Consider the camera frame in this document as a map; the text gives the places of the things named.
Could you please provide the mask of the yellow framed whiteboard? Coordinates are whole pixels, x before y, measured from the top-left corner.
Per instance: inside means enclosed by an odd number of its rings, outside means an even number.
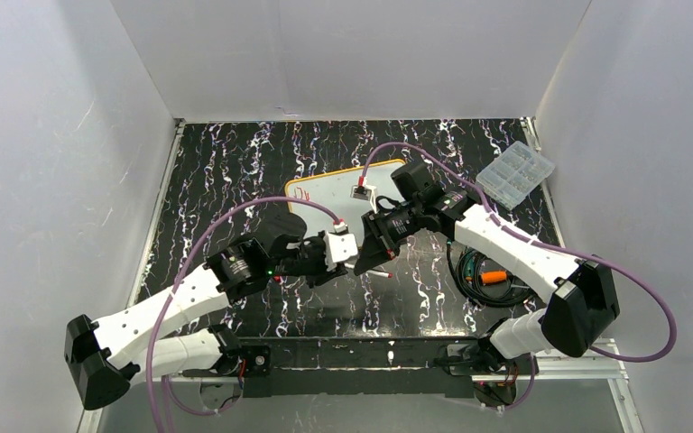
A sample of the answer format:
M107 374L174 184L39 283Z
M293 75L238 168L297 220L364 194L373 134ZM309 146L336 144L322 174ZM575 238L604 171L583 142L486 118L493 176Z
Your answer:
M402 196L394 186L391 174L404 164L403 159L373 162L368 168L366 183L377 187L378 195L400 200ZM357 185L362 169L355 167L289 180L283 192L286 197L327 207L349 226L361 226L361 216L371 210L371 206L366 200L353 198L351 191Z

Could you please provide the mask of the red white marker pen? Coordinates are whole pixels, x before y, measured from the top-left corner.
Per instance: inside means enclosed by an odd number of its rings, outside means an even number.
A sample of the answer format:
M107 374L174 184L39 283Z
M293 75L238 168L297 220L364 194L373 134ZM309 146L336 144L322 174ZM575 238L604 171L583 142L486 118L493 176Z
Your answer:
M352 263L346 263L345 266L348 270L353 271L354 274L357 275L356 267ZM365 274L386 279L391 279L393 277L393 274L391 272L376 269L369 269L365 271Z

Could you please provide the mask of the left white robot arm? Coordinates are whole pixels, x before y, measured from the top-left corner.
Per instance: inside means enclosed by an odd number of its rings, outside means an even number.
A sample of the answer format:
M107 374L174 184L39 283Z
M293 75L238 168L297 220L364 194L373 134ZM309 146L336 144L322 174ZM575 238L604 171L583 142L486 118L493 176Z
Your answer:
M73 318L66 327L64 359L83 408L104 408L147 377L190 370L238 373L253 357L228 326L173 333L263 291L272 279L303 277L314 288L345 275L345 263L358 254L347 225L306 233L299 216L276 217L209 256L176 290L167 288L102 318Z

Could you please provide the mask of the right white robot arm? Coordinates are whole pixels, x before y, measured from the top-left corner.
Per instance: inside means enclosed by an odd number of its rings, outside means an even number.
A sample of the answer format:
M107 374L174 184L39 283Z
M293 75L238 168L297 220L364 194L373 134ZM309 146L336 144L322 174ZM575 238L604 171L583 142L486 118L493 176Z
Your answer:
M580 357L618 317L608 266L525 242L523 231L497 223L474 192L443 189L422 161L402 165L391 180L402 201L363 214L356 275L393 260L407 237L425 229L495 261L544 302L544 308L505 319L480 337L477 351L486 360L501 363L551 349Z

